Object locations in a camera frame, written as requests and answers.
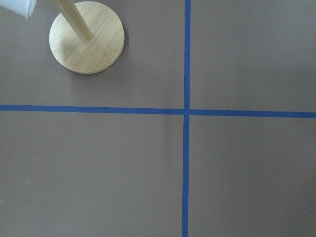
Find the horizontal blue line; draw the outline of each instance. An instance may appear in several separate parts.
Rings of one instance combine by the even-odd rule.
[[[269,118],[316,118],[315,112],[278,112],[248,110],[190,110],[190,115],[231,116],[231,117],[269,117]]]
[[[183,109],[50,106],[50,105],[0,105],[0,111],[34,111],[64,113],[183,115]]]

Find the vertical blue line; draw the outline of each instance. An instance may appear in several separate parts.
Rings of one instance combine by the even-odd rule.
[[[182,237],[189,236],[189,144],[190,144],[190,50],[191,0],[185,0],[184,28],[184,112],[183,112],[183,171],[182,171]]]

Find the white object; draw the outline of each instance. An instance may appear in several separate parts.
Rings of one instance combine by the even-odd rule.
[[[28,19],[33,11],[37,0],[0,0],[0,6],[14,11],[25,19]]]

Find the light wood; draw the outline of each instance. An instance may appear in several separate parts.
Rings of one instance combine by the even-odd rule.
[[[101,3],[84,1],[75,5],[93,38],[87,43],[82,42],[64,16],[59,14],[49,33],[51,51],[59,63],[73,72],[100,72],[110,67],[122,52],[122,23],[110,8]]]
[[[69,25],[77,33],[82,42],[89,42],[93,35],[85,23],[83,17],[80,15],[72,0],[52,0]]]

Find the wooden pole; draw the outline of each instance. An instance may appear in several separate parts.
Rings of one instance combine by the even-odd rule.
[[[93,35],[88,28],[83,17],[80,15],[73,0],[52,0],[69,25],[73,28],[82,42],[87,43],[92,40]]]

